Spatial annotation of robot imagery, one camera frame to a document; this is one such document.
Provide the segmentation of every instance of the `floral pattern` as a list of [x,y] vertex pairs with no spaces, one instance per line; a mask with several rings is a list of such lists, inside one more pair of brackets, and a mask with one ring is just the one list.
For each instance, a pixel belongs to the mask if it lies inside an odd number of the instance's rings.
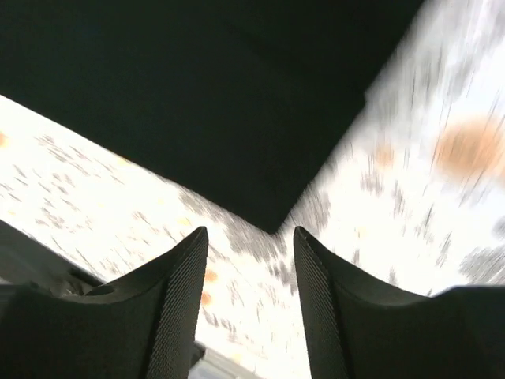
[[500,0],[428,2],[275,236],[4,98],[0,218],[104,280],[207,226],[197,339],[309,378],[295,225],[419,294],[505,283],[504,25]]

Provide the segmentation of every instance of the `black fabric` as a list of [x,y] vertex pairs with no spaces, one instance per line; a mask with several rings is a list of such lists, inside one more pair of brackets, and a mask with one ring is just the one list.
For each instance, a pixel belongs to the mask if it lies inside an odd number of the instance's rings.
[[200,227],[84,296],[0,286],[0,377],[186,379],[207,248]]
[[0,94],[276,231],[422,0],[2,0]]
[[305,338],[315,379],[505,377],[505,287],[425,298],[294,233]]

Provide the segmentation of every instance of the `floral tablecloth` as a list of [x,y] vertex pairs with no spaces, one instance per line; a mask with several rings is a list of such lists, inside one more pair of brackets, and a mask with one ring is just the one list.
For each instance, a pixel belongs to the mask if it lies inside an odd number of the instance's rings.
[[0,218],[105,280],[207,226],[197,339],[310,378],[294,225],[419,294],[505,282],[504,36],[501,0],[428,2],[275,237],[0,97]]

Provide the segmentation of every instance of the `table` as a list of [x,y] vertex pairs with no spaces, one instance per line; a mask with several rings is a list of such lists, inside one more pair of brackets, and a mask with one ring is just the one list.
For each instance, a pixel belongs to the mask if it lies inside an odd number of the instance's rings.
[[500,0],[429,2],[276,236],[0,98],[0,219],[107,281],[207,226],[196,338],[309,378],[294,225],[422,295],[505,282],[504,36]]

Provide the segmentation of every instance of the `patterned fabric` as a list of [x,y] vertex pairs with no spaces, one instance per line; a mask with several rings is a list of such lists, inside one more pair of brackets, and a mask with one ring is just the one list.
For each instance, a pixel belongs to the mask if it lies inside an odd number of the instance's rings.
[[275,237],[0,98],[0,218],[105,280],[207,226],[197,339],[309,378],[294,225],[422,295],[505,282],[504,36],[501,0],[427,4]]

